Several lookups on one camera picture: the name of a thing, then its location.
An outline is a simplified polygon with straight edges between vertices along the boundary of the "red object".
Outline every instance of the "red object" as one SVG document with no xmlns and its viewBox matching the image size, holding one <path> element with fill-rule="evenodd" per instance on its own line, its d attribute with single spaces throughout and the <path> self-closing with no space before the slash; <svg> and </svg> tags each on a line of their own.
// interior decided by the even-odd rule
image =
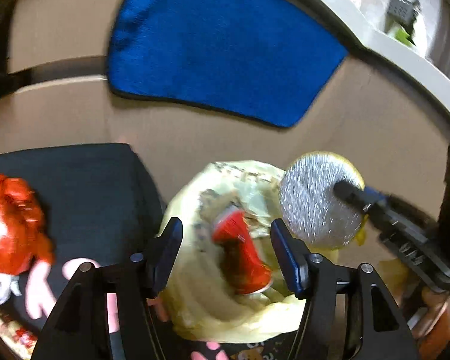
<svg viewBox="0 0 450 360">
<path fill-rule="evenodd" d="M 18 275 L 32 257 L 53 263 L 44 214 L 25 180 L 0 174 L 0 273 Z"/>
<path fill-rule="evenodd" d="M 224 211 L 211 237 L 224 249 L 222 271 L 236 293 L 259 292 L 272 282 L 272 272 L 258 257 L 243 211 L 232 206 Z"/>
<path fill-rule="evenodd" d="M 15 335 L 13 339 L 16 342 L 20 342 L 20 344 L 24 345 L 27 349 L 30 349 L 37 342 L 37 337 L 33 333 L 30 333 L 28 330 L 23 327 L 19 328 L 15 331 Z"/>
</svg>

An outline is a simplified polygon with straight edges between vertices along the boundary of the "blue microfiber cloth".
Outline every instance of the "blue microfiber cloth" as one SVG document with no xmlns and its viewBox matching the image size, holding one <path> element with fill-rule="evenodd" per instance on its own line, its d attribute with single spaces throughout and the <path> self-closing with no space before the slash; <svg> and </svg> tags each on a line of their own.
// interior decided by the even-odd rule
<svg viewBox="0 0 450 360">
<path fill-rule="evenodd" d="M 290 127 L 346 54 L 286 0 L 124 0 L 109 45 L 108 79 L 124 97 Z"/>
</svg>

